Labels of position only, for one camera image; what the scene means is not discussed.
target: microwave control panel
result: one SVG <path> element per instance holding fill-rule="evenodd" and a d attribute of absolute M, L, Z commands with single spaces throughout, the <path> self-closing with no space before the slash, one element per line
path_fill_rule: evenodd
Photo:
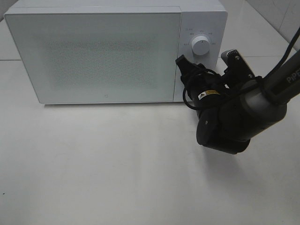
<path fill-rule="evenodd" d="M 185 57 L 193 63 L 202 63 L 214 69 L 227 20 L 226 11 L 182 12 L 178 57 Z M 182 101 L 183 84 L 180 70 L 176 68 L 174 101 Z"/>

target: robotic arm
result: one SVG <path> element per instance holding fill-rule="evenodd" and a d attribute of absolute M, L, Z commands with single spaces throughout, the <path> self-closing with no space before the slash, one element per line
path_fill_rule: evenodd
<path fill-rule="evenodd" d="M 287 103 L 300 93 L 300 51 L 284 65 L 300 28 L 285 55 L 265 78 L 255 77 L 237 50 L 222 53 L 228 68 L 221 76 L 184 55 L 176 60 L 185 88 L 185 104 L 197 111 L 200 145 L 236 154 L 250 139 L 285 117 Z M 194 105 L 186 100 L 186 92 Z"/>

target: knob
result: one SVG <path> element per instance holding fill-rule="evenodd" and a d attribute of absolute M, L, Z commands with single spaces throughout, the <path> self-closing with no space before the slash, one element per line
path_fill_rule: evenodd
<path fill-rule="evenodd" d="M 204 35 L 199 35 L 192 40 L 192 49 L 196 55 L 204 55 L 210 50 L 210 39 Z"/>

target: black cable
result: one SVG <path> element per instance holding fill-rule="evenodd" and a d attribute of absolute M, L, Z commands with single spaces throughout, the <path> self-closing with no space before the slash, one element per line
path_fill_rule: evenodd
<path fill-rule="evenodd" d="M 279 61 L 279 63 L 265 76 L 265 79 L 271 76 L 275 71 L 277 71 L 286 61 L 287 57 L 289 57 L 289 54 L 291 53 L 291 50 L 296 43 L 297 39 L 300 36 L 300 27 L 298 28 L 297 32 L 295 33 L 294 37 L 292 38 L 290 44 L 288 45 L 285 54 L 283 55 L 282 59 Z"/>
<path fill-rule="evenodd" d="M 216 107 L 216 106 L 220 106 L 220 105 L 224 104 L 225 102 L 228 102 L 229 100 L 234 99 L 235 97 L 237 97 L 240 94 L 243 94 L 243 93 L 252 91 L 255 88 L 261 87 L 262 77 L 257 76 L 257 77 L 255 77 L 255 80 L 257 80 L 257 84 L 251 85 L 250 87 L 244 88 L 244 89 L 238 91 L 237 93 L 235 93 L 231 96 L 228 96 L 227 98 L 223 99 L 222 102 L 218 102 L 218 103 L 210 104 L 210 105 L 203 105 L 203 106 L 200 106 L 200 107 L 193 106 L 187 101 L 187 98 L 186 98 L 187 87 L 184 87 L 183 93 L 182 93 L 183 102 L 186 104 L 187 107 L 189 107 L 190 109 L 193 109 L 193 110 L 204 110 L 204 109 L 210 109 L 210 108 L 213 108 L 213 107 Z"/>

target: yellow warning sticker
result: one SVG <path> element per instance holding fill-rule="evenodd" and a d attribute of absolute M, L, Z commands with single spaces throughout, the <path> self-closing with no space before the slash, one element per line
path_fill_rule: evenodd
<path fill-rule="evenodd" d="M 201 100 L 205 96 L 208 96 L 208 95 L 219 95 L 219 94 L 220 93 L 217 92 L 216 90 L 206 90 L 206 91 L 202 92 L 200 95 L 198 95 L 198 98 L 199 98 L 199 100 Z"/>

